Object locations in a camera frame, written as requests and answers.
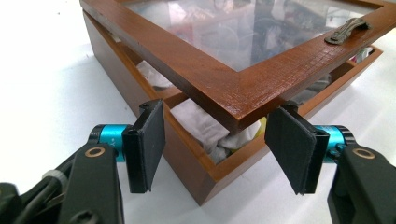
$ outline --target white background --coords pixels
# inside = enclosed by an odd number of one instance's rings
[[[77,1],[2,1],[0,25],[0,182],[24,193],[84,145],[96,124],[133,124],[135,116],[94,58]],[[309,120],[347,126],[393,165],[395,42],[396,30],[375,42],[384,54]],[[331,223],[334,171],[324,164],[317,193],[296,196],[270,153],[198,206],[164,158],[143,195],[128,192],[119,164],[127,223]]]

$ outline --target wooden frame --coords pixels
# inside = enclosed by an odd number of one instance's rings
[[[372,24],[371,30],[354,31],[341,46],[325,43],[327,33],[241,72],[213,60],[122,3],[81,0],[81,5],[224,127],[238,133],[395,27],[395,4],[353,2],[378,7],[363,17]]]
[[[216,165],[170,113],[170,108],[187,96],[177,89],[155,91],[134,66],[141,58],[125,44],[117,43],[93,17],[84,13],[84,18],[96,58],[132,110],[138,114],[140,104],[159,97],[164,99],[166,147],[163,155],[198,204],[207,202],[268,153],[261,135]],[[334,83],[301,106],[300,113],[307,115],[326,104],[380,54],[381,50],[376,49],[362,63],[346,62],[334,69],[332,74],[337,77]]]

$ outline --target glass panel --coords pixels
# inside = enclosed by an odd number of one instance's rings
[[[235,71],[373,10],[332,0],[175,0],[124,5]]]

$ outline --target bronze handle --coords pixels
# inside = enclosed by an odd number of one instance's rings
[[[341,45],[352,33],[355,28],[371,29],[369,23],[362,18],[349,19],[341,28],[335,31],[331,36],[327,36],[324,40],[329,44]]]

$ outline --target box lid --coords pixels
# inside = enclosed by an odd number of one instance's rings
[[[232,133],[396,25],[396,5],[376,0],[81,0],[81,5]],[[360,16],[370,30],[354,30],[343,45],[324,41],[334,28]]]

